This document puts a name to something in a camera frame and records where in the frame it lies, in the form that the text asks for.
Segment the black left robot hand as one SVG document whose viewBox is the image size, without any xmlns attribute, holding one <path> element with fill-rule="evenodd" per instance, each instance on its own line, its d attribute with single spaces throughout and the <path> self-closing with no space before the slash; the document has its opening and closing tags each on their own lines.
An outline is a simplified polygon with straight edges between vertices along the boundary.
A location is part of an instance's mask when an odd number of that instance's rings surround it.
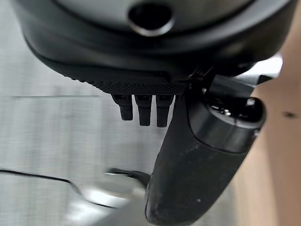
<svg viewBox="0 0 301 226">
<path fill-rule="evenodd" d="M 295 0 L 13 0 L 32 53 L 112 96 L 121 118 L 167 132 L 144 214 L 188 226 L 217 201 L 266 120 L 252 97 L 279 75 Z"/>
</svg>

